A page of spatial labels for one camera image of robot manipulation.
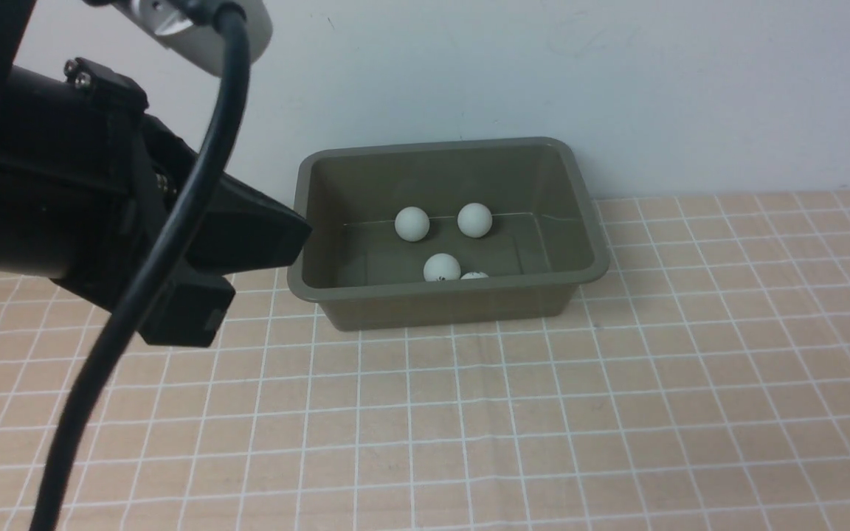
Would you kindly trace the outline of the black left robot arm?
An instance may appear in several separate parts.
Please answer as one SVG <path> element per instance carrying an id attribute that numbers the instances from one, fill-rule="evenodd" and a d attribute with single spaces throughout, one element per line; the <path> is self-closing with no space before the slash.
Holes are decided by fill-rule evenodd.
<path id="1" fill-rule="evenodd" d="M 41 277 L 121 312 L 198 154 L 148 113 L 139 85 L 87 58 L 62 81 L 15 63 L 34 1 L 0 1 L 0 271 Z M 311 227 L 224 171 L 174 269 L 139 305 L 148 345 L 208 347 L 235 290 L 227 275 L 292 265 Z"/>

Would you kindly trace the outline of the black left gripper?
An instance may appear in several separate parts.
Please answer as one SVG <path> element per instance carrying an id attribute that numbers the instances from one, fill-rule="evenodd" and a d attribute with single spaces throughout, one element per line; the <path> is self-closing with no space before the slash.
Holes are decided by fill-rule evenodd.
<path id="1" fill-rule="evenodd" d="M 60 82 L 14 66 L 0 85 L 0 271 L 114 310 L 198 155 L 146 112 L 134 80 L 85 58 L 69 68 Z M 287 268 L 310 233 L 293 209 L 223 175 L 139 336 L 209 347 L 234 299 L 227 276 Z"/>

